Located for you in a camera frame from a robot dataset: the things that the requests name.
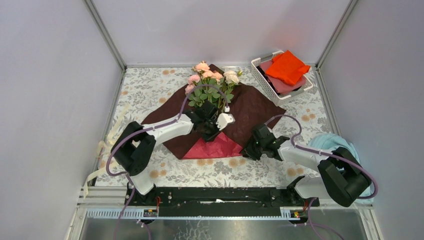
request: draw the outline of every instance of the white wall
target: white wall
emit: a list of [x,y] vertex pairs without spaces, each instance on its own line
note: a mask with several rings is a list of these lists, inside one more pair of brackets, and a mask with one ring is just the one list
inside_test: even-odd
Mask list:
[[127,64],[249,63],[291,50],[315,63],[349,0],[94,0]]
[[377,179],[385,240],[422,239],[424,1],[359,1],[322,67],[342,135]]
[[0,239],[63,239],[120,70],[82,0],[0,1],[0,56]]

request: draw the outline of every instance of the laundry basket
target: laundry basket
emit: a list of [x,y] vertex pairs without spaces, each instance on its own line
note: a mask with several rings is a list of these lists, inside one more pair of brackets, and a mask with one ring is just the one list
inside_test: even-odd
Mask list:
[[264,78],[264,76],[259,72],[259,70],[256,68],[257,66],[259,66],[259,64],[270,60],[271,58],[282,54],[283,51],[276,51],[273,52],[272,55],[266,56],[266,57],[258,57],[254,60],[251,61],[251,72],[254,76],[254,78],[256,79],[256,81],[260,84],[260,86],[262,87],[262,89],[265,91],[266,95],[268,95],[269,99],[276,105],[276,106],[280,106],[282,104],[284,104],[287,101],[290,101],[294,98],[298,98],[300,96],[302,96],[306,91],[308,91],[309,89],[311,89],[314,85],[312,84],[311,80],[309,79],[309,77],[305,75],[302,76],[302,78],[306,79],[306,83],[301,86],[299,88],[299,90],[296,91],[291,91],[288,94],[281,94],[278,95],[274,89],[271,87],[270,83]]

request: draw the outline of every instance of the floral tablecloth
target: floral tablecloth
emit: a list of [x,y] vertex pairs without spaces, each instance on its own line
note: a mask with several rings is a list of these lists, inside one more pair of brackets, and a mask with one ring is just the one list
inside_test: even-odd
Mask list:
[[[242,67],[240,81],[246,85],[264,91],[251,74],[249,67]],[[112,139],[116,141],[128,123],[141,122],[149,113],[165,103],[179,88],[187,83],[192,74],[189,67],[176,68],[128,68],[122,83],[112,126],[123,115]],[[316,75],[312,68],[307,73],[314,87],[308,93],[287,102],[281,107],[286,114],[300,120],[303,132],[296,140],[306,144],[311,138],[321,133],[329,133],[330,123],[327,119],[323,102],[317,88]],[[297,133],[296,123],[282,118],[273,128],[276,137],[291,137]],[[103,149],[99,157],[99,167],[106,164],[109,150]],[[113,172],[123,171],[115,167]],[[162,144],[158,145],[145,169],[157,186],[168,187],[285,187],[299,175],[318,176],[311,169],[291,162],[280,162],[263,157],[253,161],[244,157],[219,159],[177,159]],[[96,186],[125,186],[127,179],[121,175],[111,177],[102,174],[97,177]]]

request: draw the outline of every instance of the reflective metal surface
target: reflective metal surface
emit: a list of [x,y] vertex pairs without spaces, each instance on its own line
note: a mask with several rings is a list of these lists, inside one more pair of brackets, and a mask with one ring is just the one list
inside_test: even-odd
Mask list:
[[[313,223],[329,226],[345,240],[366,240],[361,217],[353,209],[311,210]],[[116,219],[87,217],[81,240],[112,240]],[[319,240],[310,226],[294,227],[282,220],[155,220],[148,225],[152,240]],[[326,240],[340,238],[317,228]],[[135,220],[119,223],[117,240],[147,240],[146,228]]]

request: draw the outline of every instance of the light blue cloth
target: light blue cloth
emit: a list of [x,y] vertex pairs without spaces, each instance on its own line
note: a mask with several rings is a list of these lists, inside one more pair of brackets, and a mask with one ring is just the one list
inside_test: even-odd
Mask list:
[[[355,157],[355,159],[360,163],[358,153],[354,147],[354,145],[350,142],[347,142],[344,138],[334,133],[326,133],[318,135],[307,144],[310,147],[316,149],[330,150],[334,151],[339,147],[343,147],[349,150],[349,152]],[[368,187],[362,194],[361,197],[371,195],[371,189]],[[357,199],[355,203],[359,204],[370,204],[374,201],[374,198],[370,199]]]

